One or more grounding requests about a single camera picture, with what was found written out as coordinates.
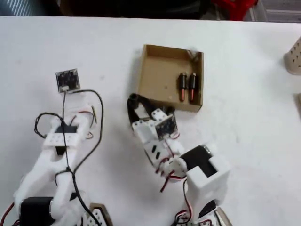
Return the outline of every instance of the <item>white table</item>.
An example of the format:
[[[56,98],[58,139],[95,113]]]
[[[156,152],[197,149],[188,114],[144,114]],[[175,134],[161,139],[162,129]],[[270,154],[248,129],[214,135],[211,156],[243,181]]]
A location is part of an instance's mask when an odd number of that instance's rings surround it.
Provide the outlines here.
[[[103,141],[79,170],[79,186],[107,206],[116,226],[170,225],[182,185],[159,192],[164,179],[127,119],[126,99],[137,87],[147,43],[205,53],[204,106],[197,114],[176,112],[179,140],[187,149],[215,141],[233,166],[222,205],[232,223],[298,225],[301,122],[293,95],[301,92],[301,77],[285,70],[282,56],[300,30],[301,24],[0,18],[0,211],[40,153],[35,117],[61,110],[55,72],[78,68],[81,87],[97,90],[105,106]],[[47,132],[46,119],[40,130]]]

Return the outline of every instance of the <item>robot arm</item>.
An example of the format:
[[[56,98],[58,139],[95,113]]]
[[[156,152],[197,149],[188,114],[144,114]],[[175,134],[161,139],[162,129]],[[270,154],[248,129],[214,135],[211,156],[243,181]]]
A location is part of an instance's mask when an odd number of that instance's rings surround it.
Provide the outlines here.
[[[103,126],[103,102],[93,90],[79,90],[77,70],[56,73],[58,90],[64,94],[62,116],[55,113],[42,113],[36,119],[35,132],[45,139],[42,152],[33,169],[24,177],[15,192],[15,207],[22,226],[74,225],[84,210],[91,216],[91,222],[100,223],[86,206],[88,198],[79,191],[75,181],[75,172],[83,161],[97,148],[101,141]],[[96,116],[93,106],[84,92],[94,92],[102,106],[100,138],[92,151],[81,157],[82,145],[86,142]],[[38,132],[38,122],[43,115],[56,116],[51,121],[51,130],[47,135]],[[37,193],[49,182],[55,181],[57,189],[53,197],[37,197]]]
[[[139,103],[150,116],[148,120],[138,117],[136,110]],[[127,106],[135,135],[156,172],[166,178],[161,192],[168,182],[186,178],[183,184],[185,204],[176,214],[174,225],[212,222],[210,217],[213,212],[216,214],[216,206],[223,202],[227,191],[230,173],[227,161],[211,144],[200,145],[185,152],[183,146],[175,140],[178,131],[174,114],[167,115],[161,109],[156,109],[148,99],[131,94]]]
[[[45,221],[45,225],[50,225],[54,220],[62,218],[69,210],[68,203],[73,191],[72,174],[60,172],[66,171],[67,152],[69,166],[72,171],[80,161],[80,147],[86,140],[91,122],[89,114],[80,112],[87,112],[88,109],[91,109],[91,107],[86,104],[81,108],[67,108],[65,110],[67,148],[64,145],[61,121],[59,118],[52,120],[51,130],[46,136],[39,158],[15,192],[15,207],[22,225],[29,224],[33,219],[30,213],[35,217],[40,214]],[[57,189],[53,198],[35,197],[42,188],[54,180]],[[79,202],[73,201],[73,203],[81,206]]]

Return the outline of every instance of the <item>open cardboard tray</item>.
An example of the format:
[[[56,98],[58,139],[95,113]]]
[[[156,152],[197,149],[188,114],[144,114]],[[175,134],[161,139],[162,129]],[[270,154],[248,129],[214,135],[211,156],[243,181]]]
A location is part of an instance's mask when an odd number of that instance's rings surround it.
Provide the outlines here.
[[[191,59],[186,49],[144,45],[140,68],[138,93],[158,106],[173,106],[175,109],[198,112],[203,105],[204,54],[197,52]],[[195,72],[198,76],[193,103],[189,102],[189,91],[185,100],[179,100],[178,76]]]

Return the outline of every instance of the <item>wire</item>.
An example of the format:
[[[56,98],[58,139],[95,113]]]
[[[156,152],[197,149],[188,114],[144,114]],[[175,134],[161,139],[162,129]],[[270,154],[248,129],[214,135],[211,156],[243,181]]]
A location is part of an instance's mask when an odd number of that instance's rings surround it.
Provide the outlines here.
[[[171,136],[169,135],[169,137],[170,137],[172,140],[176,140],[177,138],[179,138],[179,136],[180,136],[180,133],[179,133],[179,132],[178,132],[177,136],[175,136],[175,137],[171,137]]]
[[[92,112],[89,112],[89,111],[81,111],[79,113],[90,113],[92,115],[92,122],[91,122],[91,125],[90,125],[90,128],[93,126],[93,122],[94,122],[94,114]]]
[[[217,219],[218,225],[219,225],[219,226],[222,226],[221,220],[220,220],[219,216],[217,215],[216,210],[214,211],[214,216],[215,216],[215,218]]]
[[[205,223],[209,222],[209,226],[212,226],[212,221],[210,219],[204,220],[202,222],[199,222],[198,225],[204,225]]]
[[[16,220],[14,223],[13,223],[13,225],[12,226],[17,226],[17,225],[20,225],[20,220],[18,219],[18,220]]]
[[[67,168],[70,169],[69,166],[69,159],[68,159],[68,151],[67,151],[67,144],[66,144],[66,135],[65,135],[65,122],[64,122],[64,109],[65,109],[65,100],[66,100],[66,92],[64,92],[64,98],[63,98],[63,106],[62,106],[62,129],[63,129],[63,137],[64,137],[64,145],[65,145],[65,151],[66,151],[66,160],[67,160]]]
[[[72,123],[73,123],[73,121],[75,120],[75,118],[76,118],[76,115],[71,119],[71,122],[70,122],[69,126],[72,125]]]
[[[185,202],[186,202],[186,205],[187,205],[187,207],[188,207],[189,217],[188,217],[188,219],[187,219],[185,222],[179,223],[179,220],[180,220],[180,219],[186,219],[186,218],[180,218],[180,215],[182,215],[182,214],[184,213],[183,211],[186,211],[186,210],[181,210],[180,212],[178,212],[178,213],[175,215],[175,219],[176,219],[177,225],[189,223],[189,221],[190,221],[191,218],[192,218],[192,214],[193,214],[193,212],[192,212],[192,207],[191,207],[191,205],[190,205],[190,203],[189,203],[189,201],[188,201],[188,199],[187,199],[186,193],[185,193],[185,184],[186,184],[186,182],[187,182],[187,179],[184,180],[184,182],[183,182],[183,192],[184,192]]]
[[[14,207],[14,205],[15,205],[15,203],[13,202],[13,203],[8,207],[8,209],[5,211],[5,213],[4,213],[3,216],[2,216],[0,226],[3,226],[3,225],[4,225],[5,218],[6,218],[6,216],[9,214],[9,212],[11,211],[11,209]]]
[[[159,166],[158,166],[158,168],[157,168],[157,170],[156,170],[156,173],[159,173],[161,164],[167,162],[168,160],[169,160],[169,158],[163,158],[163,159],[161,160],[161,162],[159,163]]]
[[[38,134],[41,138],[45,139],[47,135],[42,135],[42,134],[39,132],[39,130],[38,130],[38,123],[39,123],[39,121],[40,121],[40,119],[41,119],[41,117],[42,117],[43,115],[52,115],[52,116],[56,116],[56,117],[58,117],[58,118],[60,119],[61,122],[64,122],[64,121],[63,121],[62,117],[59,116],[59,115],[56,114],[56,113],[44,112],[44,113],[39,114],[38,117],[36,118],[36,121],[35,121],[35,124],[34,124],[34,132],[35,132],[36,134]]]
[[[87,140],[90,140],[90,139],[92,139],[94,137],[93,133],[89,132],[88,134],[91,134],[91,136],[90,137],[86,137]]]
[[[169,179],[170,179],[170,176],[171,176],[173,173],[174,173],[174,171],[171,171],[171,173],[169,173],[169,175],[166,177],[166,180],[165,180],[165,182],[164,182],[164,184],[163,184],[163,186],[162,186],[162,188],[161,188],[161,190],[160,190],[161,193],[164,191],[164,189],[165,189],[165,187],[166,187],[166,185],[167,185],[167,183],[168,183],[168,181],[169,181]]]
[[[76,171],[79,169],[79,167],[84,163],[84,161],[95,151],[95,149],[99,146],[102,137],[103,137],[103,100],[100,97],[100,95],[92,89],[82,89],[82,90],[78,90],[78,91],[74,91],[73,93],[83,93],[83,92],[92,92],[95,93],[100,101],[101,107],[102,107],[102,116],[100,119],[100,133],[99,133],[99,139],[98,142],[96,143],[96,145],[92,148],[92,150],[80,161],[80,163],[77,165],[77,167],[75,167],[74,169],[74,173],[76,173]]]
[[[82,165],[82,163],[93,153],[93,151],[98,147],[100,141],[101,141],[101,138],[102,138],[102,132],[103,132],[103,101],[100,97],[100,95],[94,91],[94,90],[90,90],[90,89],[84,89],[84,90],[79,90],[79,91],[76,91],[76,92],[73,92],[73,93],[78,93],[78,92],[94,92],[97,94],[97,96],[99,97],[100,99],[100,102],[101,102],[101,105],[102,105],[102,117],[101,117],[101,128],[100,128],[100,138],[99,138],[99,141],[97,142],[96,146],[92,149],[92,151],[90,153],[88,153],[85,158],[77,165],[77,167],[75,167],[74,171],[72,172],[71,169],[70,169],[70,166],[69,166],[69,161],[68,161],[68,152],[67,152],[67,145],[66,145],[66,140],[65,140],[65,123],[64,123],[64,105],[65,105],[65,100],[66,100],[66,92],[64,92],[64,98],[63,98],[63,107],[62,107],[62,119],[63,119],[63,122],[62,122],[62,129],[63,129],[63,137],[64,137],[64,145],[65,145],[65,148],[66,148],[66,160],[67,160],[67,168],[65,171],[62,171],[62,172],[59,172],[55,175],[55,181],[56,181],[56,176],[61,174],[61,173],[64,173],[64,172],[70,172],[72,174],[72,180],[73,180],[73,185],[74,185],[74,188],[75,188],[75,193],[76,193],[76,196],[78,197],[79,199],[79,202],[80,204],[82,205],[82,207],[84,208],[84,210],[92,217],[92,219],[95,221],[95,223],[98,225],[98,226],[101,226],[102,224],[99,223],[99,221],[96,219],[96,217],[94,216],[94,214],[91,212],[91,210],[89,210],[89,208],[85,205],[84,201],[82,200],[81,196],[80,196],[80,193],[79,193],[79,189],[77,187],[77,184],[76,184],[76,178],[75,178],[75,173],[76,171],[78,170],[78,168]]]

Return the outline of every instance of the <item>black circuit board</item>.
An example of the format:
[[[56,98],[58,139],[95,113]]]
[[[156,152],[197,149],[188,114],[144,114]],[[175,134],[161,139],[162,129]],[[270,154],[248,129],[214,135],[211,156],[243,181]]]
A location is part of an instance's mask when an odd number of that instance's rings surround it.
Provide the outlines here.
[[[56,82],[60,93],[80,89],[79,75],[77,69],[72,69],[64,72],[57,72]]]
[[[175,115],[172,114],[167,119],[155,126],[159,140],[163,140],[166,135],[170,136],[178,130]]]

